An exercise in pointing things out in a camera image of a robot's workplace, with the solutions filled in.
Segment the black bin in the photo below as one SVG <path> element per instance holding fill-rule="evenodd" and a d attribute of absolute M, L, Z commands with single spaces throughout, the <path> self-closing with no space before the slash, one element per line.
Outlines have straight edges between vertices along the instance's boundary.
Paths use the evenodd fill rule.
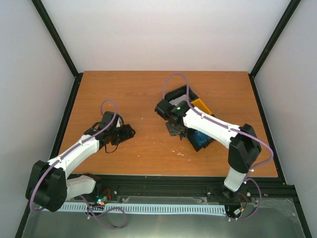
<path fill-rule="evenodd" d="M 164 95 L 164 98 L 170 103 L 171 100 L 185 97 L 187 99 L 187 86 L 183 85 L 177 89 L 174 89 Z M 189 102 L 198 98 L 198 95 L 189 88 Z"/>
<path fill-rule="evenodd" d="M 187 131 L 187 139 L 196 152 L 208 147 L 214 139 L 198 130 L 189 128 Z"/>

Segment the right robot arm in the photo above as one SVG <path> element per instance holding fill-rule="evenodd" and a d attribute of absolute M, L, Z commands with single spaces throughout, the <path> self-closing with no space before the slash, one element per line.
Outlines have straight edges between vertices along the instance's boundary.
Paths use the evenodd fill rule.
<path fill-rule="evenodd" d="M 175 129 L 199 131 L 227 148 L 229 172 L 224 180 L 224 186 L 231 192 L 239 191 L 252 164 L 262 151 L 252 126 L 224 122 L 186 101 L 181 101 L 175 106 L 162 99 L 156 105 L 155 112 Z"/>

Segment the black leather card holder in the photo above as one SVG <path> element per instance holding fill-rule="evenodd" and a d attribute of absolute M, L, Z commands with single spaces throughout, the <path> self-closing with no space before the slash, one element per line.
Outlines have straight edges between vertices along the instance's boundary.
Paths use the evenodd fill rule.
<path fill-rule="evenodd" d="M 170 122 L 166 122 L 165 125 L 166 125 L 166 128 L 167 128 L 170 136 L 179 136 L 180 140 L 182 140 L 183 138 L 186 138 L 187 130 L 185 127 L 179 126 L 179 125 L 174 126 Z"/>

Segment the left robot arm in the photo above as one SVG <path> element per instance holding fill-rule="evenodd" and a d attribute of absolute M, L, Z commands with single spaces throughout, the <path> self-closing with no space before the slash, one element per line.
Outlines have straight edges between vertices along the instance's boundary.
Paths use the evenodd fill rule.
<path fill-rule="evenodd" d="M 39 210 L 55 212 L 65 201 L 82 194 L 99 199 L 103 187 L 92 175 L 69 176 L 88 157 L 106 148 L 107 144 L 118 146 L 135 134 L 136 131 L 124 123 L 122 116 L 107 111 L 101 121 L 94 123 L 66 151 L 47 162 L 37 161 L 32 167 L 25 194 L 31 211 L 35 210 L 35 205 L 39 205 Z"/>

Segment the yellow bin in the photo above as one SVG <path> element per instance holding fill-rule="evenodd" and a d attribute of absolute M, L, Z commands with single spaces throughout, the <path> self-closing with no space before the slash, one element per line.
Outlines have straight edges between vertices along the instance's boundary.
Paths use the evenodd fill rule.
<path fill-rule="evenodd" d="M 201 111 L 203 111 L 204 113 L 208 114 L 208 115 L 213 115 L 212 111 L 205 105 L 205 103 L 200 99 L 197 98 L 195 100 L 191 101 L 191 104 L 194 107 L 197 107 L 198 109 L 200 109 Z"/>

